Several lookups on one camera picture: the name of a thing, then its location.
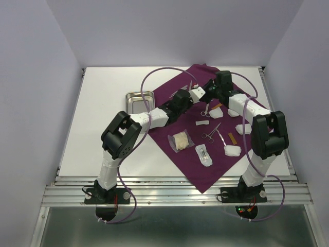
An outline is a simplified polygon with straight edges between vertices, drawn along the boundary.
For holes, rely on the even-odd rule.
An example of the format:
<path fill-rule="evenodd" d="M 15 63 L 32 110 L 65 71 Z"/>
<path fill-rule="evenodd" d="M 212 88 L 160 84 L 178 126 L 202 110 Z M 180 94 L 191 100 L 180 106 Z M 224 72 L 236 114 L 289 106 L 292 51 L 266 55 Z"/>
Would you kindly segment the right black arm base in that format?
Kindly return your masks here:
<path fill-rule="evenodd" d="M 265 203 L 267 196 L 263 183 L 248 187 L 243 178 L 240 177 L 236 187 L 221 187 L 220 193 L 216 195 L 223 203 Z"/>

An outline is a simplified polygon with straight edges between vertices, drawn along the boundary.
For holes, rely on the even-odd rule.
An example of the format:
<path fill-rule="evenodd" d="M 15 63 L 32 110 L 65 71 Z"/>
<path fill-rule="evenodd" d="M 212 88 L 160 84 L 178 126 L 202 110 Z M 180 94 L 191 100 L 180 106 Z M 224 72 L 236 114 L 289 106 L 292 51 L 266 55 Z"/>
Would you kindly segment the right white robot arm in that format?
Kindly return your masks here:
<path fill-rule="evenodd" d="M 218 71 L 215 78 L 203 87 L 202 102 L 217 99 L 228 109 L 242 117 L 242 131 L 251 125 L 252 155 L 248 155 L 249 165 L 236 187 L 222 187 L 221 201 L 224 203 L 250 202 L 260 199 L 265 202 L 264 179 L 277 156 L 288 148 L 289 139 L 285 115 L 281 111 L 270 111 L 257 104 L 253 96 L 247 96 L 233 87 L 232 72 Z"/>

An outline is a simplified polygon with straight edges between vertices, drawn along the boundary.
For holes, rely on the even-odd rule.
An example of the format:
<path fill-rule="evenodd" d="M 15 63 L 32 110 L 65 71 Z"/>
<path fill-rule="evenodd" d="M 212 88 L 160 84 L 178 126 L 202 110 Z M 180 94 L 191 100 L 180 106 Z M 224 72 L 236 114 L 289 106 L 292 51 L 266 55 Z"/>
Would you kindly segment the purple surgical drape cloth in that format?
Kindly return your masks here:
<path fill-rule="evenodd" d="M 198 102 L 175 123 L 149 131 L 150 137 L 159 148 L 200 193 L 208 190 L 237 162 L 246 160 L 245 152 L 236 157 L 229 157 L 224 153 L 224 145 L 231 144 L 230 133 L 236 139 L 237 146 L 242 146 L 243 137 L 237 132 L 236 126 L 243 121 L 240 116 L 229 116 L 227 108 L 218 107 L 218 103 L 218 100 L 209 104 Z M 195 146 L 175 152 L 168 138 L 182 131 L 187 132 Z M 199 145 L 205 145 L 213 161 L 211 166 L 206 167 L 201 163 L 195 150 Z"/>

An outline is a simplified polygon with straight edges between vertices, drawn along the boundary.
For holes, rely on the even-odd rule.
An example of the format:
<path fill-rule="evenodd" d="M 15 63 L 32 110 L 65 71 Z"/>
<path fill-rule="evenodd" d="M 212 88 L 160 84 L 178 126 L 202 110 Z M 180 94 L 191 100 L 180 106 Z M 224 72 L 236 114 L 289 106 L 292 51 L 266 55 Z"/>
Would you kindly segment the upper orange adhesive strip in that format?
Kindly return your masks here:
<path fill-rule="evenodd" d="M 219 103 L 219 104 L 215 105 L 214 107 L 212 107 L 211 109 L 214 110 L 214 109 L 219 108 L 219 107 L 221 107 L 221 106 L 222 106 L 222 104 Z"/>

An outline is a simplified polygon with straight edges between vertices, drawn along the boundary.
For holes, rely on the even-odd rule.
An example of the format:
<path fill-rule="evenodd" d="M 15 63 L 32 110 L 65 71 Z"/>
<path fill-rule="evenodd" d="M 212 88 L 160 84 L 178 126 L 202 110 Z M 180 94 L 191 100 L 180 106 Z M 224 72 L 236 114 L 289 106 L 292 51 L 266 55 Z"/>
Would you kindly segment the orange adhesive strip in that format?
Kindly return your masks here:
<path fill-rule="evenodd" d="M 237 141 L 236 141 L 235 137 L 233 136 L 233 134 L 232 133 L 228 133 L 228 136 L 231 139 L 232 144 L 233 145 L 236 145 L 237 144 Z"/>
<path fill-rule="evenodd" d="M 214 109 L 219 108 L 219 107 L 221 107 L 221 106 L 222 106 L 222 104 L 219 103 L 219 104 L 215 105 L 214 107 L 212 107 L 211 109 L 214 110 Z"/>

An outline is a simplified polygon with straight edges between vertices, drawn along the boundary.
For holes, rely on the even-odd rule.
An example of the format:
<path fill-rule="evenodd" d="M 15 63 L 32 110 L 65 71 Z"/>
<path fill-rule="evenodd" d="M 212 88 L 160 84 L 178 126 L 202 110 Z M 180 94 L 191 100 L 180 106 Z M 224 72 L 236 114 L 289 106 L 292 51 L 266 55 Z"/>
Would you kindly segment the steel bandage scissors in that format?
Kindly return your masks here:
<path fill-rule="evenodd" d="M 205 110 L 200 113 L 201 116 L 210 117 L 208 110 L 209 110 L 209 104 L 206 104 Z"/>

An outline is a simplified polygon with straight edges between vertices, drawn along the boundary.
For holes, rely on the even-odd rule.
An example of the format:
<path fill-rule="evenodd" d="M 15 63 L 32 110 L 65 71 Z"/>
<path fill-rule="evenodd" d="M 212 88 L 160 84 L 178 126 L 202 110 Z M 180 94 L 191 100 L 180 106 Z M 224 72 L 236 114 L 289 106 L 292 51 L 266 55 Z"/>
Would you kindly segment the white gauze pad centre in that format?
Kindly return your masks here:
<path fill-rule="evenodd" d="M 213 119 L 218 119 L 218 118 L 222 118 L 224 116 L 224 113 L 222 111 L 222 109 L 220 107 L 213 109 L 209 112 L 209 115 L 211 118 Z"/>

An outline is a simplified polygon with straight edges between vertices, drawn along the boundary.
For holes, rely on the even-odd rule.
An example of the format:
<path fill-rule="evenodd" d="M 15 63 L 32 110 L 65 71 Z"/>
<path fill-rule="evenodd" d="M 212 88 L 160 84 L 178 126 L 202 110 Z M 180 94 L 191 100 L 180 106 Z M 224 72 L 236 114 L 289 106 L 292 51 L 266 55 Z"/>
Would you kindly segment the white gauze pad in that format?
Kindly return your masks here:
<path fill-rule="evenodd" d="M 243 135 L 243 130 L 245 130 L 246 135 L 249 135 L 252 132 L 252 125 L 249 123 L 244 124 L 244 125 L 240 124 L 240 125 L 236 125 L 235 129 L 236 129 L 237 133 L 240 135 Z"/>
<path fill-rule="evenodd" d="M 222 109 L 220 107 L 213 109 L 209 112 L 209 115 L 211 118 L 213 119 L 218 119 L 218 118 L 222 118 L 224 116 L 224 113 L 222 111 Z"/>
<path fill-rule="evenodd" d="M 224 146 L 224 153 L 226 156 L 239 157 L 241 152 L 242 152 L 242 149 L 240 146 L 235 146 L 235 145 Z"/>
<path fill-rule="evenodd" d="M 228 113 L 228 115 L 229 115 L 230 117 L 238 117 L 238 116 L 240 116 L 239 113 L 237 113 L 236 111 L 231 110 L 231 109 L 228 109 L 227 113 Z"/>

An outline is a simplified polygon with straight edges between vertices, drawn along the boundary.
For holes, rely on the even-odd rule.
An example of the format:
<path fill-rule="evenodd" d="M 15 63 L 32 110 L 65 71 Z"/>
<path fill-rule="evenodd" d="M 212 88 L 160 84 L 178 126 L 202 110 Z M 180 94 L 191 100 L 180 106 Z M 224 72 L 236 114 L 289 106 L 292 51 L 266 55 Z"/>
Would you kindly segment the white gauze pad upper right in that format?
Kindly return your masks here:
<path fill-rule="evenodd" d="M 228 109 L 227 113 L 228 113 L 228 115 L 229 115 L 230 117 L 238 117 L 238 116 L 240 116 L 239 113 L 237 113 L 236 111 L 231 110 L 231 109 Z"/>

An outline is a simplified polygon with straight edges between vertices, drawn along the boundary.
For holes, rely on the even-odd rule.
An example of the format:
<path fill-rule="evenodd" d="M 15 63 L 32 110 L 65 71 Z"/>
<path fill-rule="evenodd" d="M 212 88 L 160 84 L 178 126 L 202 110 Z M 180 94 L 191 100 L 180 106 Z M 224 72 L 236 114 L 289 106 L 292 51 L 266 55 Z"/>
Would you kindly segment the small white gauze roll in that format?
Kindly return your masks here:
<path fill-rule="evenodd" d="M 208 120 L 201 120 L 201 121 L 196 121 L 195 122 L 196 126 L 200 126 L 200 125 L 209 125 L 209 121 Z"/>

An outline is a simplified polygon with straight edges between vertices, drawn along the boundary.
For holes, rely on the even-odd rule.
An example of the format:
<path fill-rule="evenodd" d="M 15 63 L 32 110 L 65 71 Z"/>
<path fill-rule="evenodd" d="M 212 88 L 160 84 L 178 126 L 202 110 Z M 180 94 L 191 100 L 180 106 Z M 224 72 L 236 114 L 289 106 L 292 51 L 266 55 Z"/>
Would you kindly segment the bagged beige gloves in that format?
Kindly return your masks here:
<path fill-rule="evenodd" d="M 168 135 L 168 142 L 175 153 L 179 153 L 195 145 L 186 129 L 177 134 Z"/>

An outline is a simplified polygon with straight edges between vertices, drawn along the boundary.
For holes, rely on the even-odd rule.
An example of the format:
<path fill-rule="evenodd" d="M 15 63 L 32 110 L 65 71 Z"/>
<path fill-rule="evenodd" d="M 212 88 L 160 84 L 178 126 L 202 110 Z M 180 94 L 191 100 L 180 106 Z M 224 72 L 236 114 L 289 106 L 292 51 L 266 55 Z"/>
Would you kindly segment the steel hemostat clamp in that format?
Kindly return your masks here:
<path fill-rule="evenodd" d="M 208 139 L 208 142 L 212 144 L 214 142 L 214 139 L 212 138 L 213 134 L 218 130 L 221 123 L 219 123 L 209 134 L 203 133 L 202 139 Z"/>

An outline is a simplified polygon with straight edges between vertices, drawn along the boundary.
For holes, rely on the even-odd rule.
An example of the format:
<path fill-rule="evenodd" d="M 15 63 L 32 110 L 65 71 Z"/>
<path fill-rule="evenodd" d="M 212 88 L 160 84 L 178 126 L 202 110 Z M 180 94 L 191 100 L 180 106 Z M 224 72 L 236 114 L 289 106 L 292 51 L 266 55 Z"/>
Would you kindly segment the stainless steel instrument tray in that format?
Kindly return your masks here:
<path fill-rule="evenodd" d="M 153 91 L 143 91 L 149 110 L 155 108 L 155 95 Z M 147 111 L 142 94 L 138 91 L 128 92 L 125 96 L 125 111 L 128 114 L 139 114 Z"/>

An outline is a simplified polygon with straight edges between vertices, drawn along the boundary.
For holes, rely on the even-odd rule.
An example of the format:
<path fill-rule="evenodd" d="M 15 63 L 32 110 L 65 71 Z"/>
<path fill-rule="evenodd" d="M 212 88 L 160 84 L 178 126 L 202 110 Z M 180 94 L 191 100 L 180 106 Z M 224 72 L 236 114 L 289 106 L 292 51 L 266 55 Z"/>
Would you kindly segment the clear suture packet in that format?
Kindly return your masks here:
<path fill-rule="evenodd" d="M 198 145 L 195 147 L 195 151 L 199 157 L 201 164 L 205 167 L 210 167 L 213 165 L 212 158 L 210 157 L 205 144 Z"/>

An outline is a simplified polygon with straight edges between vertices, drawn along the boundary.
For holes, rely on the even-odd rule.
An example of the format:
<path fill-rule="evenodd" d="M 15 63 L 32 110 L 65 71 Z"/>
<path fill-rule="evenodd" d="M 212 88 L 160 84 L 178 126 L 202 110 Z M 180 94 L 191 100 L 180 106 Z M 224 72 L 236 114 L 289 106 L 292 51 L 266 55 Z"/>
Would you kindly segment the white gauze pad lower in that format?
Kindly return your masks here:
<path fill-rule="evenodd" d="M 224 146 L 224 153 L 226 156 L 239 157 L 241 152 L 242 152 L 242 149 L 240 146 L 235 146 L 235 145 Z"/>

